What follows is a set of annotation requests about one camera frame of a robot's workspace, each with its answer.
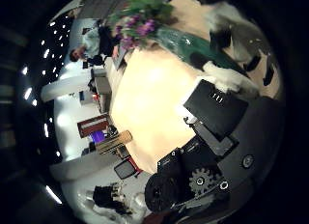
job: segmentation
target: beige tablecloth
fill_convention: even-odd
[[[197,1],[173,0],[174,28],[210,39],[205,14],[211,6]],[[129,130],[133,141],[127,149],[137,165],[156,172],[156,163],[194,132],[183,121],[183,97],[200,72],[175,55],[155,45],[150,50],[135,49],[118,87],[111,117],[119,131]]]

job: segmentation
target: ceiling light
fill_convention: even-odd
[[[49,48],[44,52],[43,58],[46,58],[48,56],[49,53]]]
[[[67,98],[68,96],[62,96],[62,97],[57,97],[57,99],[64,99]],[[71,124],[70,116],[65,115],[65,114],[60,114],[57,117],[57,125],[60,127],[68,126]]]
[[[27,67],[24,67],[21,71],[22,74],[26,75],[28,72],[28,68]]]
[[[37,106],[37,105],[38,105],[37,100],[36,100],[36,99],[34,99],[34,100],[32,101],[32,104],[33,104],[34,106]]]
[[[56,194],[54,194],[54,192],[50,189],[50,187],[47,185],[46,186],[46,190],[49,193],[49,195],[58,203],[58,204],[62,204],[61,200],[56,196]]]
[[[47,124],[44,124],[44,132],[45,132],[45,136],[48,138],[49,137],[49,133],[48,133],[48,126],[47,126]]]
[[[26,100],[29,98],[31,92],[32,92],[32,88],[30,87],[30,88],[27,89],[27,91],[26,91],[26,93],[25,93],[25,95],[24,95],[24,98],[25,98]]]

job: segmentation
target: person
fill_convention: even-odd
[[[96,27],[88,31],[82,39],[82,44],[70,52],[70,60],[77,62],[79,59],[94,65],[102,65],[100,56],[103,53],[107,57],[118,56],[119,40],[113,38],[111,31],[106,26]]]

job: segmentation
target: white cloth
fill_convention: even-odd
[[[90,58],[98,55],[99,50],[99,34],[98,28],[88,31],[84,36],[82,43],[86,46],[86,55]]]

